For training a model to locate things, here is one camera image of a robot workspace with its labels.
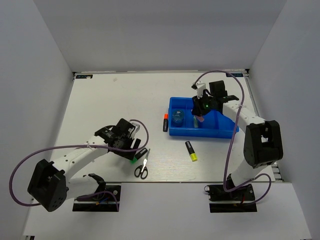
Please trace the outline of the green highlighter marker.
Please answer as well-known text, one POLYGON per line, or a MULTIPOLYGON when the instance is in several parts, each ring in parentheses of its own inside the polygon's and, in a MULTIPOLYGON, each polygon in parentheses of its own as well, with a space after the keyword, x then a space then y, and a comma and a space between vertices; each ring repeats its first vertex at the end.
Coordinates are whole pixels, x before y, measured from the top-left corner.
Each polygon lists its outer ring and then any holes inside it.
POLYGON ((137 162, 139 159, 141 159, 146 153, 148 152, 147 148, 141 149, 138 153, 136 153, 131 161, 131 164, 134 164, 137 162))

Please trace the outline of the pink translucent glue bottle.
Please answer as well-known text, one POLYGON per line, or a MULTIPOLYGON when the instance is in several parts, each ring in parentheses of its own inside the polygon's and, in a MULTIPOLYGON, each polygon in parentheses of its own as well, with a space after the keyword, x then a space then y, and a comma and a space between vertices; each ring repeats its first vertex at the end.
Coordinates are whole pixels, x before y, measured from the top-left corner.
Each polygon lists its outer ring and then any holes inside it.
POLYGON ((201 123, 205 120, 203 116, 195 116, 201 123))

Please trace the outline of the black handled scissors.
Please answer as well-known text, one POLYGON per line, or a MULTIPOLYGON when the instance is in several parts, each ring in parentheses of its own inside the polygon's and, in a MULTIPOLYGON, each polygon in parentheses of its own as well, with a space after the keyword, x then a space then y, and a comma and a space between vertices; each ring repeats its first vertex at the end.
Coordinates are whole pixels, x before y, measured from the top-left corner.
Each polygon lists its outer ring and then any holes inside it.
POLYGON ((142 162, 141 165, 137 166, 136 169, 134 170, 134 176, 136 178, 140 178, 142 180, 145 180, 148 176, 148 168, 146 167, 147 162, 148 162, 148 157, 150 154, 150 149, 147 150, 145 158, 142 162))

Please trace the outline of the orange highlighter marker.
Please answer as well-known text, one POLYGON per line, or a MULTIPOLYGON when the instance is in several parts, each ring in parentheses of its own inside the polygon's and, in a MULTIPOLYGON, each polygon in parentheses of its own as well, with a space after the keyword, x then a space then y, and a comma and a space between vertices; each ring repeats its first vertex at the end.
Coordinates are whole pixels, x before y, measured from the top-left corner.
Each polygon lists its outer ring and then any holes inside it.
POLYGON ((164 114, 163 117, 163 126, 162 126, 162 131, 163 132, 167 132, 168 131, 168 127, 169 127, 169 115, 167 113, 164 114))

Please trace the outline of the yellow highlighter marker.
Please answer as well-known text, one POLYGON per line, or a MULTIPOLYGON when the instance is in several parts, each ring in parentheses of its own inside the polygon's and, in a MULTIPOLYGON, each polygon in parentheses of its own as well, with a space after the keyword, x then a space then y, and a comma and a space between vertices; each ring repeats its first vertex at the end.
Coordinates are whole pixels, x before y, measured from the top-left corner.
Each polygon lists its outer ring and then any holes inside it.
POLYGON ((189 153, 189 156, 190 156, 191 161, 192 161, 192 162, 197 161, 197 160, 198 160, 198 157, 197 157, 197 155, 196 155, 196 153, 195 153, 195 150, 194 150, 193 146, 191 145, 190 141, 186 141, 186 142, 185 142, 185 146, 186 146, 186 148, 187 148, 187 151, 188 151, 188 153, 189 153))

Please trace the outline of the green translucent glue bottle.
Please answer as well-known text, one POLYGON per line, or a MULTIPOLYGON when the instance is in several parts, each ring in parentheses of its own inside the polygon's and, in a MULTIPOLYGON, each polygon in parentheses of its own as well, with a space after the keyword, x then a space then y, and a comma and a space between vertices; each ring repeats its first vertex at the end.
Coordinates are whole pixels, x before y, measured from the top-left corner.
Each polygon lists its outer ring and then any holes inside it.
POLYGON ((196 116, 193 116, 193 127, 197 129, 199 127, 199 120, 196 116))

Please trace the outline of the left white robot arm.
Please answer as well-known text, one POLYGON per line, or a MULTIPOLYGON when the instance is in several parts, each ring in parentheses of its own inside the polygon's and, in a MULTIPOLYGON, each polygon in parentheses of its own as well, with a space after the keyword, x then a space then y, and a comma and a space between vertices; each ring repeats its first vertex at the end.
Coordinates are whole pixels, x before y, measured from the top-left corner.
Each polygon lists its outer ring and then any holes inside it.
POLYGON ((106 182, 101 176, 86 173, 76 177, 76 173, 109 152, 134 160, 141 143, 135 138, 139 130, 140 124, 136 121, 122 118, 116 125, 97 130, 84 147, 75 147, 53 161, 39 161, 28 185, 28 193, 48 212, 55 211, 71 198, 80 197, 83 201, 103 199, 106 182))

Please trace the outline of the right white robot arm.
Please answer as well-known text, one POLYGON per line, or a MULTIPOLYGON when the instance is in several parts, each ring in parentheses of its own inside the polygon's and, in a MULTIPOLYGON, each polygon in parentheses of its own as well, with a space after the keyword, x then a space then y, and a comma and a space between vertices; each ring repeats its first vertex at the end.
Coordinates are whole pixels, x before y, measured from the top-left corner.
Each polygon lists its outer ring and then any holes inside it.
POLYGON ((256 116, 244 106, 244 100, 229 95, 225 83, 214 81, 206 87, 204 82, 195 82, 192 89, 192 114, 203 121, 205 115, 217 111, 234 122, 234 128, 244 132, 244 159, 232 173, 223 173, 223 191, 236 200, 244 193, 244 186, 263 176, 262 170, 283 158, 280 125, 275 120, 267 121, 256 116))

